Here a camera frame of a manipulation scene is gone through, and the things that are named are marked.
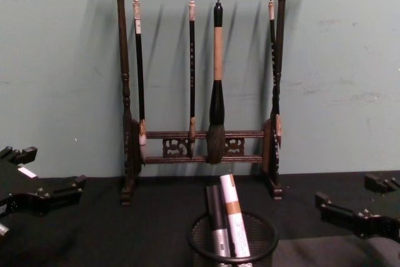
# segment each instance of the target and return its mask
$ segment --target black mesh cup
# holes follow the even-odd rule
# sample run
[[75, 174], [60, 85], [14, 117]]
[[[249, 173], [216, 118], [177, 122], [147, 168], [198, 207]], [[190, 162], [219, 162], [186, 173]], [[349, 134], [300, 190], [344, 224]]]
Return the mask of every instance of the black mesh cup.
[[213, 252], [213, 239], [207, 214], [200, 216], [188, 229], [187, 240], [192, 248], [193, 267], [268, 267], [278, 245], [278, 232], [267, 220], [242, 212], [250, 256], [245, 258], [218, 256]]

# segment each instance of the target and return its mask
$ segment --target teal wall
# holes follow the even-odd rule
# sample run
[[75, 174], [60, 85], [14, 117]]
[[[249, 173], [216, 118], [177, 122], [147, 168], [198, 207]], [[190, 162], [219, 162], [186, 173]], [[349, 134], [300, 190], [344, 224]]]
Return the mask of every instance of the teal wall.
[[[126, 0], [138, 117], [132, 0]], [[148, 130], [186, 130], [188, 1], [141, 0]], [[196, 0], [197, 128], [208, 128], [216, 0]], [[226, 129], [271, 110], [268, 0], [224, 7]], [[281, 115], [284, 173], [399, 169], [398, 0], [287, 0]], [[0, 146], [39, 148], [40, 176], [123, 171], [116, 0], [0, 0]], [[248, 143], [247, 150], [258, 149]], [[204, 151], [204, 143], [198, 144]], [[149, 153], [159, 146], [149, 143]], [[248, 174], [237, 165], [146, 166], [144, 176]]]

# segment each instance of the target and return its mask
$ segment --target brush rack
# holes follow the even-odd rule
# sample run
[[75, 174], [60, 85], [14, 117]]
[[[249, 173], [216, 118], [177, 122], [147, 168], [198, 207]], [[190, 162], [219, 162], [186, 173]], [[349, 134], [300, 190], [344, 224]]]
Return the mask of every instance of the brush rack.
[[[286, 0], [278, 0], [277, 31], [274, 55], [281, 70], [284, 36], [284, 10]], [[131, 98], [129, 90], [128, 40], [126, 34], [126, 17], [124, 0], [117, 0], [119, 53], [121, 60], [123, 134], [124, 134], [124, 169], [125, 180], [121, 192], [122, 204], [130, 204], [137, 177], [141, 172], [142, 160], [139, 149], [139, 123], [132, 118]], [[279, 183], [279, 153], [278, 147], [271, 144], [272, 132], [226, 131], [225, 154], [222, 163], [256, 163], [262, 165], [262, 176], [274, 199], [281, 199], [283, 189]], [[146, 164], [170, 163], [207, 163], [206, 156], [189, 156], [188, 131], [147, 131], [147, 139], [162, 140], [162, 156], [147, 157]], [[196, 139], [205, 139], [206, 132], [196, 132]], [[244, 154], [244, 142], [248, 138], [262, 139], [262, 154]]]

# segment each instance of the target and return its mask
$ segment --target green wall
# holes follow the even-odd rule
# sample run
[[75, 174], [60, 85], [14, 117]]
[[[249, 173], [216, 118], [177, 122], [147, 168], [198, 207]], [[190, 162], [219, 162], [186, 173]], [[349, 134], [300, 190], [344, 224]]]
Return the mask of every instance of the green wall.
[[[147, 130], [189, 125], [188, 1], [141, 0]], [[195, 1], [196, 121], [207, 129], [216, 0]], [[138, 118], [131, 2], [131, 108]], [[268, 0], [221, 2], [225, 128], [259, 129], [272, 96]], [[282, 174], [399, 169], [397, 3], [287, 0]], [[38, 147], [30, 168], [43, 177], [123, 173], [117, 28], [116, 0], [0, 0], [0, 147]], [[154, 142], [148, 151], [155, 155], [161, 147]], [[204, 151], [204, 143], [197, 146]], [[180, 164], [146, 166], [142, 175], [256, 170]]]

